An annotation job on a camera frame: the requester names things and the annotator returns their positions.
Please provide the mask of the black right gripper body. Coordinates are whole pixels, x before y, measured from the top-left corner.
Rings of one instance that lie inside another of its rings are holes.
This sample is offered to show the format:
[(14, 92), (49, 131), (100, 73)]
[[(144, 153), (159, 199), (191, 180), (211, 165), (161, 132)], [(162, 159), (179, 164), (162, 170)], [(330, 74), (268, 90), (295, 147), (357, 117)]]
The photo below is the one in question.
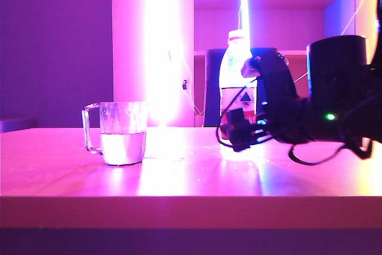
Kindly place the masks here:
[(313, 136), (308, 125), (313, 116), (312, 103), (297, 94), (286, 58), (276, 50), (260, 57), (258, 68), (266, 95), (263, 106), (266, 131), (281, 143), (311, 142)]

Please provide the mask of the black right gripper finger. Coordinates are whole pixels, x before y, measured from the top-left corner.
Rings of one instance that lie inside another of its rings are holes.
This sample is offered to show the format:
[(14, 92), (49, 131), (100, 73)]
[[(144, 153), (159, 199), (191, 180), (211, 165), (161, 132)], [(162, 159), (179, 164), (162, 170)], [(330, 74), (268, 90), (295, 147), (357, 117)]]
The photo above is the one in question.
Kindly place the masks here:
[(226, 123), (221, 125), (221, 137), (230, 142), (235, 152), (241, 152), (257, 143), (254, 125), (245, 117), (242, 108), (227, 111)]
[(260, 72), (260, 62), (262, 58), (261, 56), (254, 56), (245, 60), (242, 68), (241, 75), (243, 78), (258, 78), (261, 76)]

